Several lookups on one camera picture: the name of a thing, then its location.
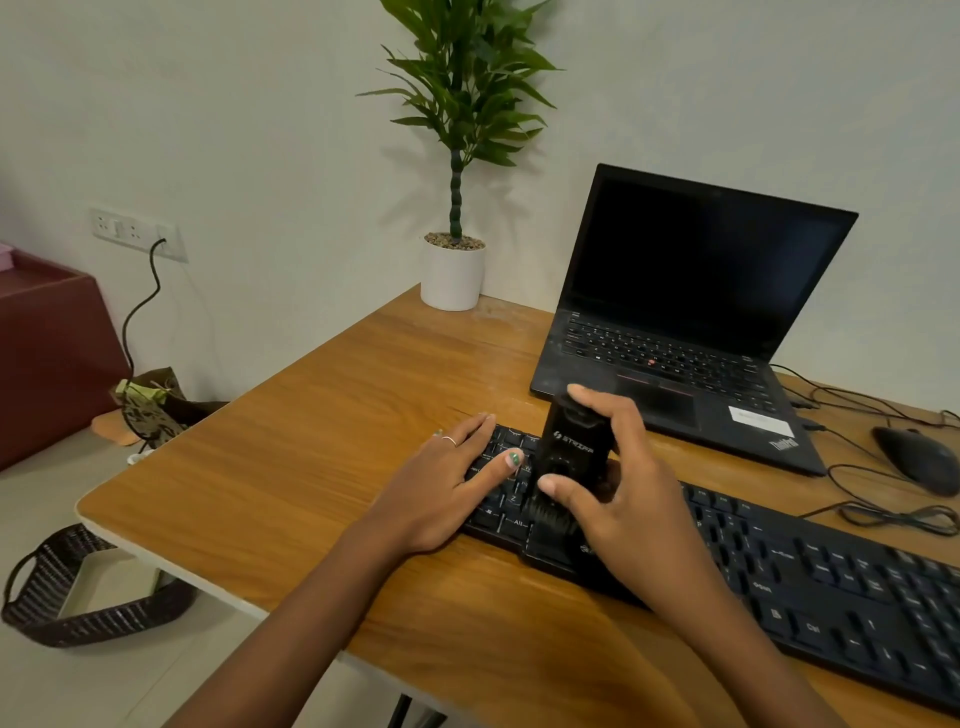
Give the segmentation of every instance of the laptop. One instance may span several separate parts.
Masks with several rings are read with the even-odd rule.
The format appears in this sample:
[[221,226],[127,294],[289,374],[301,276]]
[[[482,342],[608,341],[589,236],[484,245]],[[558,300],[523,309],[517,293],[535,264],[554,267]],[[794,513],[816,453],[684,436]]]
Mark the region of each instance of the laptop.
[[625,395],[651,430],[825,474],[770,360],[857,217],[598,165],[531,390]]

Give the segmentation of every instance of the laptop sticker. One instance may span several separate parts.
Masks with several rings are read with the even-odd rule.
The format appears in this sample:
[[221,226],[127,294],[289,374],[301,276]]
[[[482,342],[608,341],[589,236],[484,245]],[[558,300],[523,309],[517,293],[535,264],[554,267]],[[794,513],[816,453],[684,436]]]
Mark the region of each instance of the laptop sticker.
[[778,420],[776,417],[767,417],[766,415],[761,415],[759,412],[751,412],[750,410],[738,409],[737,407],[730,408],[730,416],[733,417],[734,422],[739,422],[742,425],[752,425],[760,429],[765,429],[768,432],[776,432],[778,435],[783,435],[784,437],[793,437],[793,430],[790,429],[790,423],[784,420]]

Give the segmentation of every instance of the plant stem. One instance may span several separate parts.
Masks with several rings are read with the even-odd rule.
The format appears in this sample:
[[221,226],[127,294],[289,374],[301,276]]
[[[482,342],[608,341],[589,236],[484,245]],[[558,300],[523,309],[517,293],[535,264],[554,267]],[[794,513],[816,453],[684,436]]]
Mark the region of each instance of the plant stem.
[[463,197],[460,195],[460,175],[464,171],[464,163],[460,158],[459,149],[450,150],[450,237],[454,245],[463,242],[464,229],[460,227],[460,207]]

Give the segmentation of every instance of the white flower pot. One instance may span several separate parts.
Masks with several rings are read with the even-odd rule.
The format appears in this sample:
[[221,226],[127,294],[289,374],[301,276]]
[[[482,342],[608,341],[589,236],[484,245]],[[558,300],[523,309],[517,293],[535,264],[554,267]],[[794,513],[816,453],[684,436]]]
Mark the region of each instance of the white flower pot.
[[420,298],[441,311],[466,311],[477,305],[487,249],[458,251],[423,245]]

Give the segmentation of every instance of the black cable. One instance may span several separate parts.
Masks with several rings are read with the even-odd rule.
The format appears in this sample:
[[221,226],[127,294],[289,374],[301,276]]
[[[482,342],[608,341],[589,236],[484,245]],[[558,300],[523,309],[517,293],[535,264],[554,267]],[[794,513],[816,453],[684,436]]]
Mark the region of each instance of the black cable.
[[[829,432],[831,435],[839,437],[841,440],[853,445],[855,448],[866,452],[881,464],[887,465],[887,462],[882,457],[870,452],[862,445],[857,444],[846,435],[843,435],[834,429],[830,429],[829,427],[821,425],[820,423],[815,423],[807,418],[801,418],[801,424],[804,426],[804,429],[811,432]],[[804,513],[797,518],[808,519],[821,513],[826,513],[827,511],[836,511],[840,518],[842,518],[844,521],[852,523],[853,525],[863,526],[864,528],[876,528],[877,526],[881,525],[905,525],[912,528],[919,528],[922,531],[926,531],[927,533],[932,533],[937,536],[951,537],[960,534],[960,516],[958,516],[957,512],[949,506],[938,503],[935,505],[927,505],[923,508],[918,508],[915,511],[908,511],[906,513],[891,511],[889,508],[884,508],[883,506],[877,505],[863,496],[857,495],[844,486],[839,480],[837,480],[834,472],[842,468],[862,471],[865,473],[873,473],[875,475],[881,475],[893,480],[899,480],[900,482],[917,485],[917,483],[914,483],[913,480],[895,473],[886,473],[884,471],[867,468],[862,465],[854,465],[852,463],[837,463],[836,465],[831,465],[829,468],[827,468],[827,477],[830,479],[830,482],[832,482],[833,485],[850,496],[852,500],[843,500],[839,503],[833,503],[832,505],[818,508],[815,511]],[[943,523],[943,519],[947,519],[949,523]]]
[[[777,369],[783,369],[785,372],[789,372],[793,376],[809,384],[813,387],[813,390],[810,392],[809,396],[804,397],[805,399],[816,402],[817,404],[825,407],[835,407],[837,409],[846,409],[851,412],[859,412],[864,415],[879,415],[880,417],[885,417],[887,419],[887,426],[890,426],[890,420],[906,420],[907,422],[913,423],[915,425],[925,425],[927,427],[936,427],[938,429],[960,429],[960,418],[958,418],[953,412],[950,412],[947,409],[940,410],[938,413],[940,415],[939,423],[928,422],[919,417],[911,417],[902,410],[896,408],[893,404],[886,400],[882,400],[879,397],[874,397],[873,395],[865,395],[862,392],[854,392],[852,389],[843,389],[842,387],[828,387],[823,384],[817,384],[815,381],[807,379],[805,376],[796,372],[789,367],[784,367],[782,364],[771,364],[771,367],[776,367]],[[839,400],[849,402],[850,404],[857,405],[856,407],[851,407],[849,404],[837,404],[836,402],[823,401],[817,399],[818,392],[826,392],[827,394],[836,397]],[[865,400],[873,400],[879,402],[884,407],[887,407],[887,410],[881,409],[875,404],[870,404],[868,402],[854,400],[847,395],[854,395],[855,397],[862,397]],[[947,417],[953,417],[957,420],[957,425],[952,425],[947,421]]]
[[[130,320],[133,318],[133,314],[135,314],[137,311],[139,311],[141,308],[147,305],[147,303],[155,299],[160,292],[160,287],[161,287],[160,276],[156,272],[156,262],[154,261],[154,253],[156,253],[156,249],[159,248],[161,245],[163,245],[163,243],[165,243],[166,241],[167,239],[165,237],[161,237],[159,240],[157,240],[156,243],[150,246],[150,272],[154,274],[154,283],[156,284],[156,288],[154,289],[154,292],[133,307],[132,311],[127,314],[127,318],[124,319],[123,326],[120,327],[120,346],[123,347],[123,354],[124,356],[127,357],[127,364],[130,366],[130,375],[127,377],[127,385],[124,387],[124,390],[123,390],[124,399],[127,397],[127,390],[130,389],[130,384],[133,379],[133,374],[136,371],[136,368],[133,366],[133,357],[130,354],[130,345],[127,343],[127,327],[130,325]],[[146,447],[148,437],[144,435],[142,432],[137,431],[136,427],[133,426],[133,424],[130,421],[130,418],[127,417],[127,412],[124,410],[123,405],[120,406],[120,414],[123,417],[123,421],[127,424],[127,427],[130,428],[130,432],[132,432],[134,435],[136,435],[141,440],[143,440],[144,447]]]

